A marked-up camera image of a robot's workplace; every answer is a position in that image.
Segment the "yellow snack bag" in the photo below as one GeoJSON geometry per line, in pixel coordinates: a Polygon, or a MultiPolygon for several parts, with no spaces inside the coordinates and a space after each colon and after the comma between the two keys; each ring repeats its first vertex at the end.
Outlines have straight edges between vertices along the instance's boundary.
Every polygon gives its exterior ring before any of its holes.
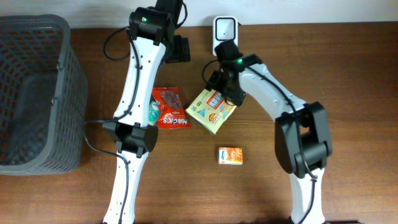
{"type": "Polygon", "coordinates": [[[215,90],[204,89],[185,110],[210,133],[216,134],[222,124],[236,109],[215,90]]]}

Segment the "red Hacks candy bag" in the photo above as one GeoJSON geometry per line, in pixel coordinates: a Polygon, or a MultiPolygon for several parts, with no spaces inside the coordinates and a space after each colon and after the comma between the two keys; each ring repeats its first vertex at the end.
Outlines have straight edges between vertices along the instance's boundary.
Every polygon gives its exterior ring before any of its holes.
{"type": "Polygon", "coordinates": [[[178,87],[154,87],[152,89],[152,96],[158,103],[160,111],[157,121],[160,129],[190,127],[179,93],[178,87]]]}

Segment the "orange small carton box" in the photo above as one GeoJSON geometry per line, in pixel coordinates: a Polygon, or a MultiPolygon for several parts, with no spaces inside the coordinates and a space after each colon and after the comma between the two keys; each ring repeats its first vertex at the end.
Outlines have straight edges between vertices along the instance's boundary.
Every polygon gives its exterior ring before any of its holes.
{"type": "Polygon", "coordinates": [[[240,147],[220,147],[218,149],[218,164],[242,165],[243,149],[240,147]]]}

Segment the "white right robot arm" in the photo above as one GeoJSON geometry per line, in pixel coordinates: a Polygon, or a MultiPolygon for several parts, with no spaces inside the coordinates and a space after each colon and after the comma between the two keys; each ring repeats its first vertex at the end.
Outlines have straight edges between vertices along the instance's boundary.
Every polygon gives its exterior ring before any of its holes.
{"type": "Polygon", "coordinates": [[[296,97],[257,55],[243,55],[233,40],[219,43],[215,54],[220,67],[209,87],[235,106],[252,96],[275,123],[275,156],[289,175],[292,192],[289,221],[325,223],[322,178],[333,152],[326,109],[296,97]]]}

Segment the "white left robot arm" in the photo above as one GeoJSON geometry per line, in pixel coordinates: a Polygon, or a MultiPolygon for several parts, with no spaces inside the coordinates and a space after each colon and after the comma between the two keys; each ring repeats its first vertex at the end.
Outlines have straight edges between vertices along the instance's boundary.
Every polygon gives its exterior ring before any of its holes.
{"type": "Polygon", "coordinates": [[[175,34],[187,11],[182,0],[157,1],[138,7],[123,29],[129,39],[129,67],[122,97],[112,119],[102,127],[115,140],[116,176],[106,224],[133,223],[137,188],[144,163],[154,149],[159,130],[149,124],[149,105],[159,68],[164,63],[190,60],[189,42],[175,34]]]}

